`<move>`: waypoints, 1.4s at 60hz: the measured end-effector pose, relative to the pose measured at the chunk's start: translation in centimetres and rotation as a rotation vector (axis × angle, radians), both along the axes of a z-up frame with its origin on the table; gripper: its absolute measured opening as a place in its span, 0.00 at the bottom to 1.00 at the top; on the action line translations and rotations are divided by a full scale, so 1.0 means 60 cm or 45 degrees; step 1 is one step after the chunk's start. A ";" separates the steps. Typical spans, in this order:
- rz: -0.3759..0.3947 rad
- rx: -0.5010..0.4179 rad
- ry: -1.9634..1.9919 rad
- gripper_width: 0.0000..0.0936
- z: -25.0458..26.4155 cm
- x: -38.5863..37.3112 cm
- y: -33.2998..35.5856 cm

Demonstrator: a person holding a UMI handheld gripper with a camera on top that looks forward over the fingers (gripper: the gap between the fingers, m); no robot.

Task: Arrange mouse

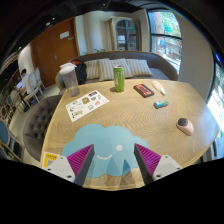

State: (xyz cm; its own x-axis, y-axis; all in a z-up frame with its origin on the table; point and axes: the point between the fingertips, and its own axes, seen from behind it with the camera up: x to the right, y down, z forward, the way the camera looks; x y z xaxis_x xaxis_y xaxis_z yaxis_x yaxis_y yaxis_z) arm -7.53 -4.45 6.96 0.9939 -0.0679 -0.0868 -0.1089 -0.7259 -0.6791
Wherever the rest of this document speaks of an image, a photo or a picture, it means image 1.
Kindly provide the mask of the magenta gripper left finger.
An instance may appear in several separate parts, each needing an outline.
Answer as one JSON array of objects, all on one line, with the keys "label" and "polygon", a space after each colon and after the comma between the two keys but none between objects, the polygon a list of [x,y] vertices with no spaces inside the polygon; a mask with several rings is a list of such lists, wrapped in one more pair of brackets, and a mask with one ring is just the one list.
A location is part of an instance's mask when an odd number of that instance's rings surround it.
[{"label": "magenta gripper left finger", "polygon": [[86,146],[68,157],[59,156],[46,168],[46,171],[82,186],[94,154],[94,145]]}]

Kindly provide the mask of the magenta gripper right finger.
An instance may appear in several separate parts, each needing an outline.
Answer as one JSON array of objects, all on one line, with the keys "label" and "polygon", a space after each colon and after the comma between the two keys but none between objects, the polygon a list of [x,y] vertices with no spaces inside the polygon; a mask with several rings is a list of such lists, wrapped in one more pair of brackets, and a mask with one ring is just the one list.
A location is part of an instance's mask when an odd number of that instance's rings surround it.
[{"label": "magenta gripper right finger", "polygon": [[146,185],[182,169],[169,155],[159,155],[139,144],[134,145],[134,155]]}]

